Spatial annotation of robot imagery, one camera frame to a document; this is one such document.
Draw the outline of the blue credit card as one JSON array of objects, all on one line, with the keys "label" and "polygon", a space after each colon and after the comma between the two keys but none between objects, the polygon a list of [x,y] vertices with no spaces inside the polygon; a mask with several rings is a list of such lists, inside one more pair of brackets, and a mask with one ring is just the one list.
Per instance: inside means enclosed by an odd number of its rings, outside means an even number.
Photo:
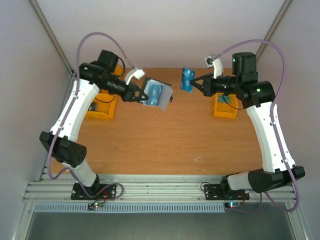
[{"label": "blue credit card", "polygon": [[181,82],[180,82],[180,89],[192,93],[193,92],[193,86],[191,84],[191,81],[195,78],[196,72],[189,68],[183,68],[182,69],[182,76],[181,76]]},{"label": "blue credit card", "polygon": [[145,93],[149,97],[148,101],[145,103],[147,106],[156,107],[159,104],[161,92],[162,92],[163,85],[155,80],[148,81],[145,87]]}]

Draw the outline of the black card holder wallet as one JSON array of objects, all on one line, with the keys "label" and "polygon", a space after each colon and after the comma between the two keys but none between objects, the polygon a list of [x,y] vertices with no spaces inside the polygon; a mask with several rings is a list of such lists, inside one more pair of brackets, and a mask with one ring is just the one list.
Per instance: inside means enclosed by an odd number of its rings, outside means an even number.
[{"label": "black card holder wallet", "polygon": [[142,85],[142,100],[144,106],[160,108],[165,111],[172,102],[173,88],[171,84],[146,77]]}]

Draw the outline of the dark VIP card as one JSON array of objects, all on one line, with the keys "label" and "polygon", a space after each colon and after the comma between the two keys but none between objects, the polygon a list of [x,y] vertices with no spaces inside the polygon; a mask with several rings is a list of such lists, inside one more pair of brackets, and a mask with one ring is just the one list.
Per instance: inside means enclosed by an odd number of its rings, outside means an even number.
[{"label": "dark VIP card", "polygon": [[88,108],[88,111],[91,111],[91,112],[95,112],[97,110],[97,103],[96,102],[92,102]]}]

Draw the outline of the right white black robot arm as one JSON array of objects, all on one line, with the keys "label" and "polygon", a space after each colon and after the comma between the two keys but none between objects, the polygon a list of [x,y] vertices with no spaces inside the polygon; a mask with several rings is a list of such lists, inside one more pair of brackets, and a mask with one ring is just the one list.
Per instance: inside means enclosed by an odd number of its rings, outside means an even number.
[{"label": "right white black robot arm", "polygon": [[214,94],[235,95],[249,116],[262,156],[262,168],[222,177],[220,191],[225,198],[238,191],[253,190],[264,193],[290,184],[305,176],[302,166],[292,158],[280,127],[276,94],[272,84],[259,81],[257,57],[252,52],[238,52],[232,56],[232,75],[224,75],[218,56],[205,58],[213,72],[193,79],[190,83],[204,96]]}]

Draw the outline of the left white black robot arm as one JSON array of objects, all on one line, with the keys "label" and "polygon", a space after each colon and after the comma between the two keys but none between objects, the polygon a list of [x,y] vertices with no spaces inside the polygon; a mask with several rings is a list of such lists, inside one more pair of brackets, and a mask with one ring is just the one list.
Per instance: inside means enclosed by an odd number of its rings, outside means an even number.
[{"label": "left white black robot arm", "polygon": [[70,96],[58,120],[50,131],[41,132],[39,140],[47,151],[46,166],[51,180],[57,179],[51,172],[52,159],[64,166],[74,177],[76,187],[89,199],[96,199],[103,189],[100,179],[86,161],[87,148],[78,144],[78,135],[86,113],[100,90],[120,96],[124,102],[140,102],[147,95],[135,83],[145,71],[132,67],[124,79],[115,75],[120,58],[111,51],[102,50],[98,59],[82,63],[76,70],[76,79]]}]

